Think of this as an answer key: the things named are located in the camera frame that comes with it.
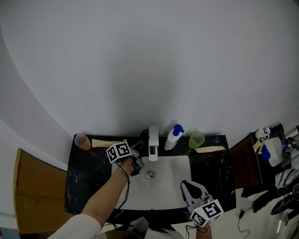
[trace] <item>soap dispenser bottle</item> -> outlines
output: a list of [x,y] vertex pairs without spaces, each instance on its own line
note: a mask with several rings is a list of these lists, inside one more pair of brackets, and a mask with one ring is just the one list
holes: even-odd
[[181,125],[175,125],[174,128],[168,134],[164,149],[165,150],[173,149],[177,144],[179,138],[182,136],[183,132],[184,130]]

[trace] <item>white wall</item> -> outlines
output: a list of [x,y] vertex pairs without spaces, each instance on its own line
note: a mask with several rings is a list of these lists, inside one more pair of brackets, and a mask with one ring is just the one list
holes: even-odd
[[13,199],[17,149],[67,170],[71,142],[19,75],[0,30],[0,227],[17,228]]
[[14,164],[19,148],[54,165],[67,170],[67,165],[39,150],[0,120],[0,227],[17,228],[14,217]]
[[70,135],[223,133],[299,123],[292,0],[20,0],[2,17],[17,70]]
[[23,81],[1,31],[0,56],[0,119],[30,144],[66,165],[72,138],[46,112]]

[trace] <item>white sink basin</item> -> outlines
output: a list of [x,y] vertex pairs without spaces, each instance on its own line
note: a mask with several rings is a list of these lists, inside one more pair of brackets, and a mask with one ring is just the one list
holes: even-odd
[[271,157],[269,159],[270,165],[272,167],[275,167],[276,165],[280,164],[283,161],[283,158],[281,157],[281,152],[284,148],[284,146],[281,144],[280,139],[276,137],[266,140],[265,145],[267,146],[267,149],[271,154]]
[[[145,166],[140,174],[130,177],[128,200],[122,209],[166,210],[186,207],[180,184],[183,180],[191,180],[189,157],[159,157],[156,162],[150,162],[148,157],[142,160]],[[117,166],[113,163],[112,172],[116,169]],[[115,208],[124,201],[126,190],[127,186]]]

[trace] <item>white sleeve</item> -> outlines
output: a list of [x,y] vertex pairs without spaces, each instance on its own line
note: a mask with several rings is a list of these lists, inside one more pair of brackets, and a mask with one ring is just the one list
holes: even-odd
[[100,232],[101,226],[96,219],[86,214],[79,214],[70,218],[48,239],[89,239]]

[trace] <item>black marble countertop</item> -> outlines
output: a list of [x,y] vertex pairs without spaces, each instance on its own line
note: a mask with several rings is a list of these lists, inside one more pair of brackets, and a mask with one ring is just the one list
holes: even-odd
[[[90,140],[122,141],[127,139],[129,146],[136,143],[137,137],[115,137],[88,135]],[[189,137],[181,137],[173,150],[165,151],[166,137],[159,137],[158,156],[187,155],[190,159],[192,181],[205,186],[207,191],[218,199],[223,210],[228,211],[236,206],[235,182],[229,159],[229,149],[225,135],[206,136],[201,147],[223,146],[226,150],[198,154],[188,147]],[[107,148],[92,148],[84,151],[74,142],[71,147],[67,170],[65,205],[67,212],[80,214],[88,199],[110,178],[111,164],[106,155]],[[147,221],[159,225],[187,222],[185,208],[172,210],[120,210],[114,218],[114,210],[108,222],[124,224],[144,216]]]

